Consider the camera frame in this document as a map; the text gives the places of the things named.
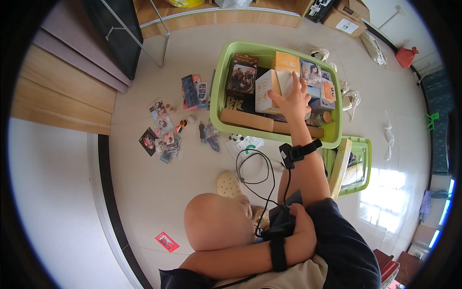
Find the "black cable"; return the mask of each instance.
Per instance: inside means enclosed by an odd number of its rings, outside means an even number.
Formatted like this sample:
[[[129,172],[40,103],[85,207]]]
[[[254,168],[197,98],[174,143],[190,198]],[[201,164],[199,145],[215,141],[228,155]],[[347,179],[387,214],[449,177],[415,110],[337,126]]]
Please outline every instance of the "black cable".
[[[242,152],[245,152],[245,151],[255,151],[256,153],[255,154],[252,154],[250,156],[248,156],[246,159],[244,159],[241,163],[241,165],[239,166],[239,168],[237,167],[237,160],[239,159],[239,155],[242,153]],[[266,166],[267,166],[267,175],[266,175],[266,178],[260,182],[256,182],[256,183],[247,183],[244,178],[241,176],[241,173],[239,172],[240,169],[242,168],[242,165],[248,160],[250,159],[251,157],[253,157],[254,155],[260,155],[262,156],[262,158],[265,160],[266,162]],[[257,193],[255,193],[251,188],[249,188],[248,184],[261,184],[263,183],[264,181],[266,181],[268,178],[269,178],[269,168],[271,167],[271,173],[273,175],[273,188],[271,189],[269,195],[268,195],[268,198],[265,199],[263,197],[261,197],[260,195],[258,195]],[[257,237],[261,237],[261,235],[259,235],[257,232],[258,232],[258,228],[260,227],[260,223],[261,223],[261,220],[263,218],[263,214],[266,212],[266,209],[268,207],[268,203],[269,202],[273,202],[274,204],[276,204],[276,206],[281,206],[279,205],[277,202],[273,201],[273,200],[270,200],[270,197],[274,191],[274,188],[276,186],[276,181],[274,179],[274,170],[273,170],[273,164],[271,163],[271,160],[262,152],[256,150],[256,149],[244,149],[242,151],[240,151],[238,154],[237,154],[237,157],[236,157],[236,173],[237,173],[237,177],[239,178],[239,181],[241,181],[241,183],[244,184],[244,186],[249,189],[252,193],[254,193],[257,197],[259,197],[260,199],[263,199],[266,201],[265,203],[265,208],[263,209],[263,212],[261,213],[261,216],[260,216],[260,219],[258,220],[258,224],[255,228],[255,236]],[[286,191],[284,192],[284,201],[283,201],[283,204],[286,205],[286,195],[287,195],[287,190],[289,189],[289,184],[290,184],[290,180],[291,180],[291,170],[289,170],[289,180],[287,182],[287,187],[286,187]]]
[[[286,205],[286,206],[287,206],[287,204],[286,204],[286,195],[287,195],[287,190],[289,189],[289,184],[290,184],[290,179],[291,179],[291,172],[290,171],[291,170],[289,169],[289,180],[287,181],[287,187],[286,187],[286,191],[284,192],[284,199],[282,201],[282,203],[284,205]]]

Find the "hand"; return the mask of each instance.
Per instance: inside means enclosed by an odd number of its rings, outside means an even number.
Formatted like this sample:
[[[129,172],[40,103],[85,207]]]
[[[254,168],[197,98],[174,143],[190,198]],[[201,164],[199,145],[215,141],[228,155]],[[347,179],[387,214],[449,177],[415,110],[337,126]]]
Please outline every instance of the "hand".
[[[293,203],[289,206],[289,209],[289,214],[295,216],[295,229],[293,230],[293,234],[312,234],[314,231],[313,220],[306,212],[304,206],[299,203]]]
[[[268,96],[277,103],[288,123],[304,122],[305,114],[311,111],[308,106],[311,95],[307,94],[306,81],[303,78],[298,79],[295,71],[292,72],[292,79],[293,88],[288,96],[283,97],[272,90],[268,92]]]

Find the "yellow box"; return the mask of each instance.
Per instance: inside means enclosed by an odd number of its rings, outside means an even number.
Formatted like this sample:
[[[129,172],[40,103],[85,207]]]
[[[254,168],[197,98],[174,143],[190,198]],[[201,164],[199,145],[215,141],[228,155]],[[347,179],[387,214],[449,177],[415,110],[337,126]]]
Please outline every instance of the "yellow box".
[[[276,71],[295,71],[297,76],[300,76],[300,58],[292,54],[276,51],[271,69]]]

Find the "tiled floor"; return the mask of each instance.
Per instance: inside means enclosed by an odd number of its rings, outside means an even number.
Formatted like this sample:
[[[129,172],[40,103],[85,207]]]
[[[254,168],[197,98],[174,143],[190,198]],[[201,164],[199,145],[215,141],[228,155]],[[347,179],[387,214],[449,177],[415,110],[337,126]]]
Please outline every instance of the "tiled floor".
[[[430,143],[424,118],[422,91],[410,69],[403,69],[385,44],[387,69],[377,65],[358,39],[350,38],[321,24],[304,19],[299,28],[258,24],[219,24],[191,27],[171,32],[167,61],[157,68],[141,53],[133,87],[118,94],[109,138],[112,180],[120,217],[133,252],[154,288],[160,279],[158,269],[173,269],[192,252],[183,226],[183,211],[197,194],[215,192],[215,179],[223,170],[234,170],[234,159],[219,138],[221,153],[199,140],[199,121],[206,122],[206,111],[192,114],[198,121],[182,133],[182,151],[166,165],[158,155],[149,157],[138,143],[139,137],[155,124],[149,104],[160,98],[181,106],[181,78],[200,74],[209,82],[223,45],[231,39],[247,39],[288,47],[309,53],[313,47],[330,51],[329,60],[337,64],[340,79],[348,80],[360,91],[362,101],[350,122],[343,118],[343,135],[361,136],[372,142],[372,177],[362,192],[339,197],[342,214],[363,235],[372,249],[399,256],[406,250],[417,225],[418,210],[427,185]],[[146,39],[148,51],[160,58],[164,36]],[[388,112],[395,145],[392,158],[385,161],[388,146],[384,127]],[[178,109],[171,115],[178,123],[190,113]],[[282,168],[278,165],[280,143],[265,141],[262,151],[274,159],[276,188]],[[244,170],[249,181],[266,175],[262,160]],[[255,190],[267,195],[269,181]],[[263,201],[245,191],[254,204]],[[155,237],[165,231],[180,248],[168,253]]]

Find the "wooden cabinet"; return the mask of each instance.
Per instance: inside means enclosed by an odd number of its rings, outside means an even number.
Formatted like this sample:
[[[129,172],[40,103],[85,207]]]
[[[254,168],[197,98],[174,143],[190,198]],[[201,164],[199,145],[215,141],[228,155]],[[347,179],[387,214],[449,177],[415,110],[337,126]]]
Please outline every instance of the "wooden cabinet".
[[[165,32],[149,0],[133,0],[144,38]],[[192,8],[177,8],[153,0],[169,30],[215,23],[264,23],[297,27],[313,0],[259,0],[247,9],[220,9],[212,0]]]
[[[14,93],[11,117],[109,135],[116,90],[32,45]]]

